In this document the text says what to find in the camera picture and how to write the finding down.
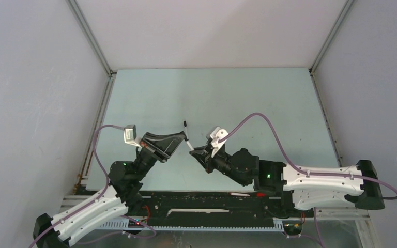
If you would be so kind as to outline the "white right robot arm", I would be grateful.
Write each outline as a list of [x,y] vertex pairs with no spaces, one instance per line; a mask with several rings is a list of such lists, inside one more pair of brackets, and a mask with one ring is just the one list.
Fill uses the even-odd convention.
[[370,160],[356,165],[320,170],[292,167],[289,163],[262,160],[242,148],[234,154],[222,146],[217,152],[208,143],[189,152],[210,174],[217,170],[242,186],[265,195],[279,195],[280,209],[287,216],[315,207],[355,207],[382,210],[385,203],[378,175]]

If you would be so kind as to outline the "white marker pen black tip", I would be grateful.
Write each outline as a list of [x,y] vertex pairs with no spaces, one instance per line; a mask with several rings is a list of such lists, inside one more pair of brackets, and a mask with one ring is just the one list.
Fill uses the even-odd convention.
[[187,121],[184,120],[184,121],[183,121],[183,124],[184,124],[184,132],[185,132],[185,135],[188,136],[188,127],[187,127],[188,125],[187,125]]

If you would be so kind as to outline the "white pen red cap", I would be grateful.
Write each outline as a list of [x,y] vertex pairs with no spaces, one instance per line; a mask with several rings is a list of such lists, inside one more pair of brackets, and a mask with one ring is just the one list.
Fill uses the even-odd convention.
[[236,192],[230,192],[229,195],[231,196],[237,196],[237,197],[266,197],[267,195],[264,193],[236,193]]

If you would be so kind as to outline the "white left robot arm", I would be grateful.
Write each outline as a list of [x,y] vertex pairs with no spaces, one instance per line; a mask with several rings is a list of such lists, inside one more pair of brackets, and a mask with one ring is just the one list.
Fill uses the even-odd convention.
[[105,186],[83,202],[54,216],[44,213],[37,217],[30,247],[71,247],[111,219],[139,214],[143,208],[141,181],[188,139],[184,131],[168,135],[147,132],[139,138],[134,125],[113,128],[122,130],[125,143],[137,148],[135,160],[114,162],[109,171],[103,168]]

